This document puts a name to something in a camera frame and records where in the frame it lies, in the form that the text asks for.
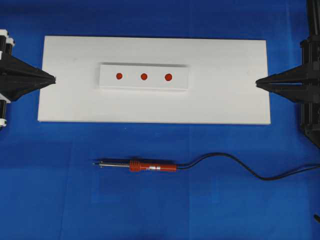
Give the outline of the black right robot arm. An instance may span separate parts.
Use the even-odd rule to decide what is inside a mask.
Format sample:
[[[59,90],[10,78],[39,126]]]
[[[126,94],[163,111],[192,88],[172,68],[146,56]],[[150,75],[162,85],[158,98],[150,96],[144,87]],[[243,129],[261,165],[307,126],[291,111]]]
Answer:
[[[256,87],[300,104],[300,130],[320,146],[320,2],[306,2],[309,37],[300,42],[302,64],[258,79]]]

